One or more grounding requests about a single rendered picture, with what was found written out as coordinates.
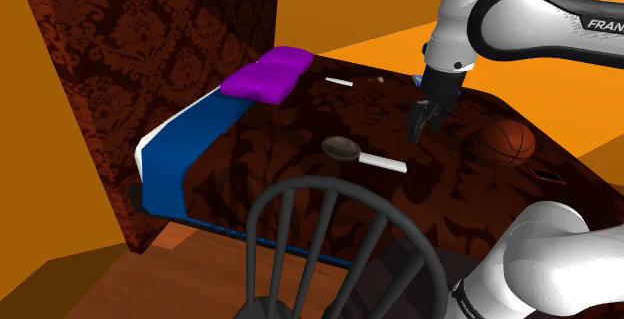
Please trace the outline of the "purple pillow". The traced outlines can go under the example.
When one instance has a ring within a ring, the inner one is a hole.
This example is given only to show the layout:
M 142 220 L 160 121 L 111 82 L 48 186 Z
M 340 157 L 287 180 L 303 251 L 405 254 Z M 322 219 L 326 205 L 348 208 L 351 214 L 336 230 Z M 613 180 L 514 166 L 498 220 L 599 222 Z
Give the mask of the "purple pillow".
M 226 78 L 220 91 L 229 96 L 279 105 L 291 93 L 299 73 L 278 63 L 250 63 Z
M 296 47 L 278 46 L 267 51 L 258 63 L 277 63 L 294 69 L 298 74 L 305 73 L 314 60 L 314 54 Z

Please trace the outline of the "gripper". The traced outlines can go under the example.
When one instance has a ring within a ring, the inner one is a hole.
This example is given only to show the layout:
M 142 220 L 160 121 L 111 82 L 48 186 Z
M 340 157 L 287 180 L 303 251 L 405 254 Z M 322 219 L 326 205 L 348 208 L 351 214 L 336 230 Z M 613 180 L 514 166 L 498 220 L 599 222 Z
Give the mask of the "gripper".
M 428 106 L 434 108 L 429 118 L 429 127 L 433 131 L 440 130 L 445 117 L 454 108 L 465 77 L 465 72 L 448 73 L 430 66 L 425 67 L 420 85 L 425 100 L 411 103 L 405 122 L 409 143 L 418 142 L 420 132 L 427 122 Z

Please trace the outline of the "orange basketball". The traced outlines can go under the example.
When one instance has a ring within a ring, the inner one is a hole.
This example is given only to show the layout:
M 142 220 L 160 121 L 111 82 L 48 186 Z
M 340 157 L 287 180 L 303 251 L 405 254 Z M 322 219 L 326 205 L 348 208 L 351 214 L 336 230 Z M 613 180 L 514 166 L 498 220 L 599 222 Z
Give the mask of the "orange basketball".
M 477 161 L 493 168 L 520 166 L 533 155 L 535 147 L 531 130 L 511 119 L 492 121 L 482 126 L 473 138 Z

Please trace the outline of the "black phone with red edge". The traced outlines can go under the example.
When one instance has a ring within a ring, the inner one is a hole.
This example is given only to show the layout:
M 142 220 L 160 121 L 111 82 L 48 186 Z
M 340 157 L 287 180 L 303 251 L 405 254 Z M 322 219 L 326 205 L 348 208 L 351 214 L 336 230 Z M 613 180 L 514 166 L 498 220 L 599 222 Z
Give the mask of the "black phone with red edge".
M 566 181 L 554 172 L 545 171 L 545 170 L 532 168 L 532 167 L 529 167 L 528 170 L 535 178 L 539 180 L 566 185 Z

